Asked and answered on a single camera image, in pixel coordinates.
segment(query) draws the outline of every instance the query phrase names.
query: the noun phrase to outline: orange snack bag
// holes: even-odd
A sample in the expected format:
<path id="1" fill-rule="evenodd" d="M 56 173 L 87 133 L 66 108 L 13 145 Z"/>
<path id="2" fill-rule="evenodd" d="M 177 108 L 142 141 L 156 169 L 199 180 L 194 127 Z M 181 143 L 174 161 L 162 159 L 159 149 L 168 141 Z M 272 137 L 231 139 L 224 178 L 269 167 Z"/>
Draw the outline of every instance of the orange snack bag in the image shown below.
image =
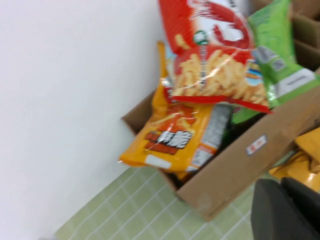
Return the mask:
<path id="1" fill-rule="evenodd" d="M 167 172 L 199 169 L 215 154 L 231 116 L 230 106 L 179 103 L 171 98 L 165 47 L 159 43 L 161 78 L 152 100 L 153 114 L 120 162 L 154 166 Z"/>
<path id="2" fill-rule="evenodd" d="M 253 35 L 233 0 L 158 2 L 173 53 L 167 69 L 174 100 L 270 113 Z"/>

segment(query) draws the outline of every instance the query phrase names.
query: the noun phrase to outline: white wall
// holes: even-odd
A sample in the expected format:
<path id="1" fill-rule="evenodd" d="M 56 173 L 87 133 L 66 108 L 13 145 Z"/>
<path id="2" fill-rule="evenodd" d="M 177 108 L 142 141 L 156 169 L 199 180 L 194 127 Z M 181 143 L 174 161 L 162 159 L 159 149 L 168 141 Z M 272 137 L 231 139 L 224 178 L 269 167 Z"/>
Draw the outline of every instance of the white wall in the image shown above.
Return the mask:
<path id="1" fill-rule="evenodd" d="M 51 237 L 124 171 L 163 36 L 156 0 L 0 2 L 0 240 Z"/>

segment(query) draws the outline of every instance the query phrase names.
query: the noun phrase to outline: open cardboard box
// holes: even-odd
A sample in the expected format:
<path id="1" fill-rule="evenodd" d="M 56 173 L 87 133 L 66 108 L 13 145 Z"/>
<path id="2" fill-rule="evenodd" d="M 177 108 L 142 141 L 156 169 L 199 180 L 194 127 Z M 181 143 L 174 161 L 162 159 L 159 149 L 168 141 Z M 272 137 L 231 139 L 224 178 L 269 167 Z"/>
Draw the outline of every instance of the open cardboard box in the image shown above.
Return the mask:
<path id="1" fill-rule="evenodd" d="M 297 61 L 315 71 L 320 66 L 320 51 L 295 41 Z M 152 114 L 153 92 L 122 119 L 137 134 Z M 191 180 L 178 188 L 161 172 L 173 191 L 199 212 L 206 221 L 222 211 L 277 161 L 295 148 L 294 139 L 320 124 L 320 87 L 274 109 L 210 161 Z M 250 148 L 258 139 L 265 144 L 253 154 Z"/>
<path id="2" fill-rule="evenodd" d="M 257 11 L 273 0 L 252 0 Z M 295 39 L 320 49 L 320 2 L 319 0 L 292 0 L 293 36 Z"/>

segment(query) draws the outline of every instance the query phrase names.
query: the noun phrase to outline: snack bag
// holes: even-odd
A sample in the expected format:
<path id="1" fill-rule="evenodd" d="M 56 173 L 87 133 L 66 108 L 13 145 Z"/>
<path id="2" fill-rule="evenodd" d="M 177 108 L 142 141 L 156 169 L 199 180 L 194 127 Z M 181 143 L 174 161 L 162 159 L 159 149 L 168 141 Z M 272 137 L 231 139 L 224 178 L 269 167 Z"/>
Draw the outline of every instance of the snack bag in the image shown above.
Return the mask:
<path id="1" fill-rule="evenodd" d="M 319 85 L 319 77 L 296 62 L 290 18 L 290 0 L 275 0 L 248 18 L 271 108 Z M 251 109 L 236 109 L 232 123 L 241 123 L 256 114 Z"/>
<path id="2" fill-rule="evenodd" d="M 159 0 L 179 102 L 230 102 L 269 113 L 246 20 L 230 0 Z"/>
<path id="3" fill-rule="evenodd" d="M 135 167 L 150 165 L 175 173 L 195 171 L 220 146 L 231 107 L 173 100 L 164 51 L 164 45 L 159 44 L 161 79 L 152 100 L 152 116 L 119 159 Z"/>

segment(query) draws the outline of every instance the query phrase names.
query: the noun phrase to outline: green snack bag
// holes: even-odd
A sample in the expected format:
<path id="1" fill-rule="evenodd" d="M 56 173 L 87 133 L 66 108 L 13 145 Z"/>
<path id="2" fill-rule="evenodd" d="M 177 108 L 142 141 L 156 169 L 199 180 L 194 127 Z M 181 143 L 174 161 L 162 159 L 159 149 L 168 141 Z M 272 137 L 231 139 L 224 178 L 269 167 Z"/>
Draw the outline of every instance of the green snack bag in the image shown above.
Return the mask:
<path id="1" fill-rule="evenodd" d="M 320 85 L 313 71 L 296 63 L 290 14 L 291 0 L 275 0 L 248 18 L 271 108 Z M 232 123 L 241 123 L 256 114 L 243 107 L 233 114 Z"/>

